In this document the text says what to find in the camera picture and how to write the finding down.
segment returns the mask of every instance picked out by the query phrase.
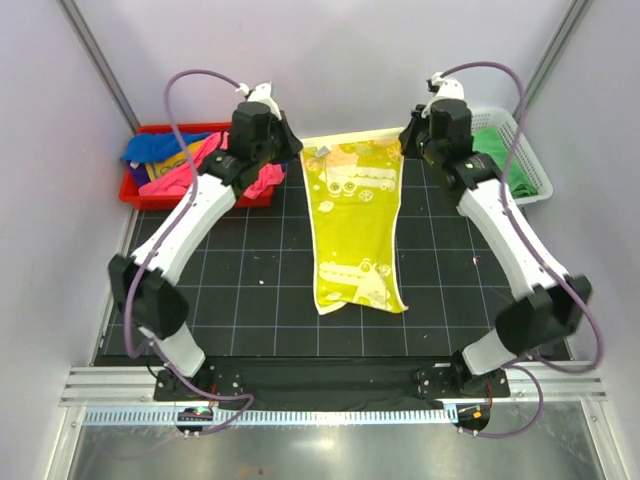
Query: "white joint cover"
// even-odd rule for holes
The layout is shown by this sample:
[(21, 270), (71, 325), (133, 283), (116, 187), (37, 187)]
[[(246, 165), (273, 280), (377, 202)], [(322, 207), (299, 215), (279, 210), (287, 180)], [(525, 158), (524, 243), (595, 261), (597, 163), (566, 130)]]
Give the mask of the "white joint cover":
[[(160, 234), (189, 203), (190, 195), (191, 187), (156, 233), (133, 252), (137, 265), (142, 264)], [(231, 187), (222, 185), (219, 178), (200, 175), (195, 203), (165, 239), (157, 255), (151, 260), (148, 270), (153, 271), (159, 268), (162, 270), (162, 277), (165, 280), (172, 285), (177, 284), (187, 260), (211, 230), (211, 227), (233, 207), (235, 202), (236, 197)]]
[(273, 98), (271, 98), (271, 84), (270, 83), (261, 83), (256, 88), (254, 88), (251, 95), (247, 99), (247, 102), (260, 102), (264, 103), (271, 113), (273, 113), (278, 120), (282, 120), (282, 115), (280, 114), (280, 108), (278, 104), (275, 102)]
[[(520, 210), (507, 192), (509, 209), (520, 228), (546, 264), (559, 275), (567, 270), (544, 248), (542, 242), (522, 216)], [(458, 204), (458, 212), (478, 227), (489, 247), (504, 270), (511, 293), (516, 300), (533, 292), (535, 285), (549, 288), (555, 281), (544, 271), (524, 246), (509, 222), (500, 202), (500, 182), (497, 179), (482, 182), (475, 190), (466, 190)]]
[(169, 363), (185, 377), (193, 377), (202, 366), (205, 359), (204, 352), (193, 339), (186, 323), (183, 323), (176, 333), (164, 340), (159, 340), (144, 327), (141, 327), (140, 331), (156, 343)]
[(439, 87), (438, 93), (436, 93), (427, 106), (422, 110), (422, 118), (426, 118), (427, 115), (431, 112), (431, 105), (433, 105), (438, 100), (443, 100), (445, 98), (451, 98), (455, 100), (464, 100), (464, 88), (462, 84), (457, 81), (455, 78), (446, 77), (441, 78), (438, 74), (435, 74), (431, 77), (431, 84), (433, 86)]
[(246, 83), (241, 83), (240, 86), (236, 88), (236, 93), (239, 93), (243, 97), (246, 97), (247, 95), (249, 95), (250, 91), (251, 89), (249, 88), (249, 85), (247, 85)]
[(462, 351), (462, 358), (473, 375), (483, 375), (500, 368), (516, 356), (504, 348), (494, 328)]

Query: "teal cloth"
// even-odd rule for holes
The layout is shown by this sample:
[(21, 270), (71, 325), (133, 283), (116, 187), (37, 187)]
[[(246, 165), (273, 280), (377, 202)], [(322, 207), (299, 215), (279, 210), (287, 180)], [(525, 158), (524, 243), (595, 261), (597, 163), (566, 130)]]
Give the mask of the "teal cloth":
[[(500, 133), (494, 127), (483, 128), (473, 132), (473, 149), (476, 152), (486, 153), (491, 155), (496, 165), (500, 167), (500, 170), (504, 169), (507, 163), (507, 156), (509, 151), (502, 142)], [(509, 177), (507, 178), (509, 189), (513, 198), (531, 197), (538, 194), (538, 189), (533, 186), (527, 174), (518, 165), (517, 159), (514, 159), (509, 170)]]

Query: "black grid mat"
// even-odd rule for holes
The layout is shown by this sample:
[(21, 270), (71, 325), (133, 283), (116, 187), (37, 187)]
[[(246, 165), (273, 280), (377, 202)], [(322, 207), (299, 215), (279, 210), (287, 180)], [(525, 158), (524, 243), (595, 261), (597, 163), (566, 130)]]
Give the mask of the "black grid mat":
[[(167, 214), (141, 212), (131, 249)], [(208, 355), (262, 356), (440, 356), (487, 333), (512, 300), (507, 280), (475, 226), (419, 160), (405, 161), (396, 233), (409, 310), (393, 315), (347, 305), (319, 316), (306, 194), (294, 162), (270, 207), (229, 212), (187, 263), (179, 289), (191, 307), (189, 328)], [(122, 328), (112, 313), (99, 355), (125, 353)], [(141, 340), (137, 332), (135, 338)], [(567, 356), (563, 347), (548, 353)]]

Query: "cable connector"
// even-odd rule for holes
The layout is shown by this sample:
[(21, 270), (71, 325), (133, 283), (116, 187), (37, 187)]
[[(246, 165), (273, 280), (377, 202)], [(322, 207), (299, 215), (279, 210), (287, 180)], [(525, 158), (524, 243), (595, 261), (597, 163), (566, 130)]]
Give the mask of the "cable connector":
[(236, 88), (236, 93), (239, 93), (245, 98), (247, 98), (247, 96), (249, 95), (249, 92), (251, 92), (251, 89), (249, 88), (249, 85), (247, 85), (246, 83), (241, 83), (240, 86)]

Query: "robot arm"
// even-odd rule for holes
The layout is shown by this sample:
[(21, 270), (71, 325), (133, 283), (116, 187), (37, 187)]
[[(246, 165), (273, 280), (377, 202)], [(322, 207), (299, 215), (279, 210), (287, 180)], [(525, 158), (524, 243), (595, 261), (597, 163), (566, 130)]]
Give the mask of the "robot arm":
[[(501, 171), (489, 155), (473, 150), (472, 115), (462, 86), (440, 74), (428, 83), (436, 95), (428, 105), (417, 105), (411, 112), (409, 126), (400, 134), (402, 153), (426, 160), (458, 212), (478, 227), (505, 271), (515, 299), (498, 315), (495, 329), (453, 355), (452, 374), (462, 387), (540, 345), (571, 335), (582, 313), (529, 253), (505, 215)], [(571, 277), (544, 248), (508, 192), (507, 201), (545, 263), (587, 300), (589, 281), (584, 276)]]
[[(227, 147), (214, 150), (200, 165), (195, 202), (190, 204), (190, 189), (149, 240), (130, 257), (116, 255), (109, 263), (115, 304), (122, 312), (136, 270), (158, 237), (179, 212), (188, 208), (147, 267), (136, 292), (133, 316), (138, 329), (156, 342), (182, 375), (196, 379), (196, 384), (198, 373), (208, 371), (208, 366), (204, 352), (185, 323), (189, 311), (187, 301), (175, 286), (198, 244), (257, 180), (260, 169), (269, 162), (287, 162), (302, 149), (284, 112), (271, 98), (270, 84), (258, 85), (254, 90), (241, 85), (238, 91), (245, 95), (246, 101), (233, 113)], [(208, 383), (203, 381), (203, 385), (206, 388)]]

